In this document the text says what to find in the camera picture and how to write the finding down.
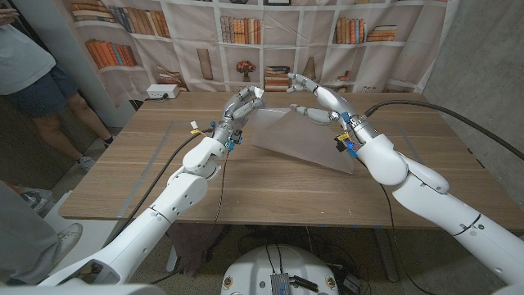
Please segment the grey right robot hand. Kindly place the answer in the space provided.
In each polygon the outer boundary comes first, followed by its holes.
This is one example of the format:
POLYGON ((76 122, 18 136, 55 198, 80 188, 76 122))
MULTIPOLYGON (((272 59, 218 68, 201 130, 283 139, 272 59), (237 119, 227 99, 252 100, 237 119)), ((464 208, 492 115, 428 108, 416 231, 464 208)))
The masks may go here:
POLYGON ((316 125, 329 125, 331 122, 336 122, 354 141, 360 144, 365 144, 378 136, 377 131, 362 116, 359 116, 339 93, 300 74, 289 73, 287 76, 292 79, 292 85, 287 90, 289 93, 299 91, 312 93, 318 103, 325 108, 322 110, 291 104, 292 111, 305 116, 316 125))

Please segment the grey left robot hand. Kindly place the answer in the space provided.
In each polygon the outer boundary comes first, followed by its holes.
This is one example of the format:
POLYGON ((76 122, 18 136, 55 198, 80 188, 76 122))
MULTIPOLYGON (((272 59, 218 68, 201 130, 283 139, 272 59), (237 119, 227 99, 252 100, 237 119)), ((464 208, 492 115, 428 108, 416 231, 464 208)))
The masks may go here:
POLYGON ((214 127, 213 138, 225 144, 230 137, 241 130, 247 123, 249 114, 265 106, 263 94, 262 88, 250 85, 231 96, 224 105, 219 125, 214 127))

